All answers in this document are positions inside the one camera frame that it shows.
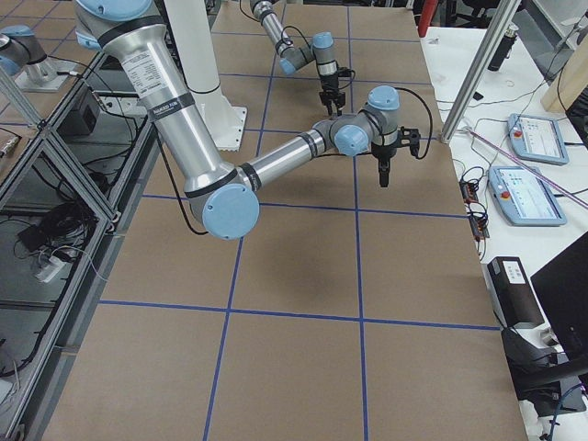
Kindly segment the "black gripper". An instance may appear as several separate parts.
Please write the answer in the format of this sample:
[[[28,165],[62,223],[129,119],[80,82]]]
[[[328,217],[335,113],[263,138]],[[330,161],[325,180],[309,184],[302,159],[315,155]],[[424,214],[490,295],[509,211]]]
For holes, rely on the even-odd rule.
[[[322,91],[319,93],[322,104],[327,109],[327,114],[333,114],[333,104],[336,107],[336,115],[341,116],[345,108],[345,92],[339,87],[339,73],[320,76]]]
[[[396,155],[398,146],[393,144],[378,145],[371,144],[371,153],[378,160],[379,186],[388,187],[390,183],[391,158]]]

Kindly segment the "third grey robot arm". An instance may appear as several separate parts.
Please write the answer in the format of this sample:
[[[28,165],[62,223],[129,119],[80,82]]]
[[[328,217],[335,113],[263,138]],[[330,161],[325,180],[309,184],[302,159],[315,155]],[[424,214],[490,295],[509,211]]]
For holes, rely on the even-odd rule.
[[[16,77],[15,83],[22,91],[58,91],[66,80],[64,75],[58,74],[58,66],[30,27],[14,25],[1,29],[1,67],[8,75]]]

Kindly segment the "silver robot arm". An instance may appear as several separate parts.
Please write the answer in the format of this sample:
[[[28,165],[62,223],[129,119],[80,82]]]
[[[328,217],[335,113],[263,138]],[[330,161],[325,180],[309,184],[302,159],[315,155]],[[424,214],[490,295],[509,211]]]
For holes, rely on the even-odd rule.
[[[322,88],[319,92],[322,104],[330,117],[341,116],[346,97],[343,87],[340,86],[340,79],[352,79],[354,75],[351,69],[341,66],[335,59],[332,34],[328,31],[319,32],[308,40],[298,28],[281,23],[274,11],[275,3],[276,1],[250,1],[250,14],[245,12],[242,2],[239,2],[239,8],[247,18],[264,28],[274,46],[284,75],[293,75],[307,65],[315,65]]]
[[[226,162],[217,143],[243,126],[245,111],[221,92],[202,2],[78,1],[74,11],[79,44],[119,61],[185,178],[193,216],[215,237],[245,236],[258,220],[257,191],[326,151],[399,145],[399,94],[381,85],[355,114],[320,121],[251,162]]]

